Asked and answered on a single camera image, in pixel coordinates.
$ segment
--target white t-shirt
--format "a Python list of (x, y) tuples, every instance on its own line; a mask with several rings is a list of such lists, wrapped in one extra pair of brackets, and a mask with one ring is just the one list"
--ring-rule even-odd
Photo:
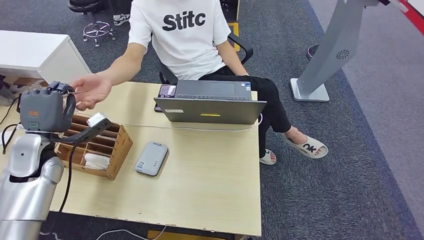
[(146, 47), (178, 79), (198, 80), (225, 66), (215, 45), (231, 33), (219, 0), (134, 0), (128, 43)]

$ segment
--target black chair armrest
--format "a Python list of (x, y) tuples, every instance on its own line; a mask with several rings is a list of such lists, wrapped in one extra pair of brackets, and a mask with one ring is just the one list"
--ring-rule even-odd
[(161, 60), (158, 59), (156, 61), (156, 67), (159, 69), (159, 78), (162, 84), (177, 85), (178, 78), (161, 62)]
[(230, 33), (228, 38), (234, 43), (238, 44), (246, 52), (246, 56), (243, 58), (243, 60), (241, 60), (241, 64), (245, 64), (245, 62), (247, 62), (253, 55), (252, 45), (240, 37), (234, 35), (234, 33)]

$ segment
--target white slide sandal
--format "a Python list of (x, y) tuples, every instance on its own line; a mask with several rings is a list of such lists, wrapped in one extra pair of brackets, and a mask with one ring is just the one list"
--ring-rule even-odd
[[(290, 139), (288, 139), (286, 137), (286, 135), (284, 135), (284, 133), (281, 134), (282, 135), (282, 139), (284, 140), (284, 142), (288, 143), (290, 146), (294, 147), (295, 149), (299, 150), (299, 152), (303, 155), (305, 155), (308, 158), (311, 159), (320, 159), (325, 157), (328, 153), (329, 153), (329, 149), (328, 147), (316, 140), (315, 138), (312, 138), (310, 136), (306, 136), (306, 142), (302, 143), (302, 144), (294, 144), (292, 141), (290, 141)], [(317, 155), (315, 155), (315, 153), (317, 152), (318, 149), (324, 147), (321, 152)]]
[(277, 162), (277, 156), (275, 156), (275, 154), (274, 154), (275, 161), (273, 162), (271, 160), (271, 154), (274, 154), (274, 153), (271, 150), (265, 148), (265, 156), (259, 158), (259, 162), (261, 162), (263, 164), (266, 164), (266, 165), (274, 165), (274, 164), (276, 164), (276, 162)]

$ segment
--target wooden compartment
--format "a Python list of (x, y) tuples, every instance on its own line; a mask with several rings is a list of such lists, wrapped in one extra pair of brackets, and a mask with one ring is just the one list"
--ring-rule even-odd
[[(72, 124), (69, 130), (64, 133), (64, 137), (73, 136), (87, 129), (89, 127), (87, 119), (88, 117), (85, 116), (74, 115), (72, 117)], [(91, 139), (90, 142), (84, 142), (77, 145), (72, 156), (71, 167), (73, 170), (114, 180), (132, 145), (133, 141), (124, 127), (113, 123), (111, 127), (97, 135), (97, 137)], [(63, 160), (63, 164), (67, 168), (69, 168), (69, 157), (72, 147), (73, 146), (68, 143), (59, 143), (56, 148), (57, 156)], [(86, 153), (110, 158), (109, 166), (106, 170), (96, 170), (85, 167), (86, 160), (84, 159), (84, 155)]]

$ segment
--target hand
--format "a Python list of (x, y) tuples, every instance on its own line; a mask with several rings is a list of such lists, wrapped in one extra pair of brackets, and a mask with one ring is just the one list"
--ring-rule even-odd
[(111, 92), (112, 82), (103, 75), (95, 73), (73, 81), (71, 86), (76, 92), (86, 91), (75, 94), (76, 109), (85, 111), (93, 109), (97, 103), (106, 99)]

